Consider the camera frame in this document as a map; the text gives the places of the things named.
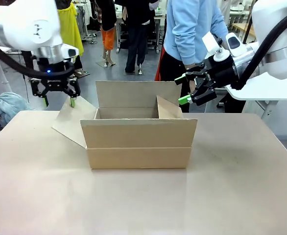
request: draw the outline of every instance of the robotic arm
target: robotic arm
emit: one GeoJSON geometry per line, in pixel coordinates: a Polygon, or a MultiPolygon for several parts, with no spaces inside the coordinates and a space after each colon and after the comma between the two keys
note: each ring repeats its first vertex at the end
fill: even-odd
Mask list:
{"type": "Polygon", "coordinates": [[[196,90],[179,103],[202,105],[216,98],[215,88],[231,85],[241,90],[250,77],[264,72],[287,78],[287,0],[259,0],[252,10],[257,43],[243,45],[234,33],[227,35],[230,49],[220,47],[208,33],[204,44],[215,53],[175,80],[176,84],[195,81],[196,90]]]}
{"type": "Polygon", "coordinates": [[[16,0],[0,6],[0,46],[32,51],[39,70],[21,66],[0,50],[0,59],[14,70],[31,77],[34,96],[44,98],[48,105],[49,91],[62,91],[70,97],[80,95],[71,58],[77,48],[63,44],[60,22],[54,0],[16,0]],[[39,91],[39,84],[44,86],[39,91]]]}

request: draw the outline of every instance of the blue cloth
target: blue cloth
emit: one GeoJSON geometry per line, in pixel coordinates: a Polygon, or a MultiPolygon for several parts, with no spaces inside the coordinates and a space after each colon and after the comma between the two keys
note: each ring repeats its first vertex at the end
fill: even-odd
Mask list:
{"type": "Polygon", "coordinates": [[[0,117],[5,124],[23,110],[33,110],[29,103],[19,94],[5,92],[0,95],[0,117]]]}
{"type": "Polygon", "coordinates": [[[184,65],[200,63],[207,49],[202,38],[212,32],[225,40],[228,33],[216,0],[168,0],[165,51],[184,65]]]}

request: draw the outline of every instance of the metal ring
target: metal ring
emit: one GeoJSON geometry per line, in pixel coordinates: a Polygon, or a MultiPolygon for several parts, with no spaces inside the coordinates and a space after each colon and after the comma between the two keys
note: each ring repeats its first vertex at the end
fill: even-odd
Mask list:
{"type": "Polygon", "coordinates": [[[263,59],[263,62],[267,64],[285,59],[287,59],[287,47],[266,54],[263,59]]]}

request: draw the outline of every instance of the light blue towel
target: light blue towel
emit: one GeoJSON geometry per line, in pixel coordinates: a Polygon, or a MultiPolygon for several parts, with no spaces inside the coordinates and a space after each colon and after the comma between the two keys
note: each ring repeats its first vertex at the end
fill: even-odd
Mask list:
{"type": "Polygon", "coordinates": [[[5,92],[0,95],[0,117],[5,124],[23,110],[33,110],[29,103],[19,94],[5,92]]]}

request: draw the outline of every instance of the red cloth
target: red cloth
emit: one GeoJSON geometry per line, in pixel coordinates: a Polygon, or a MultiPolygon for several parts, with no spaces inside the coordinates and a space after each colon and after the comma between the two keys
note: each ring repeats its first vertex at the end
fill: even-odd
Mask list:
{"type": "Polygon", "coordinates": [[[164,49],[164,47],[162,47],[157,74],[155,75],[155,78],[154,78],[154,81],[156,81],[156,82],[161,82],[162,81],[161,80],[161,75],[160,75],[160,63],[161,63],[161,60],[162,60],[162,57],[163,57],[164,53],[165,53],[165,49],[164,49]]]}

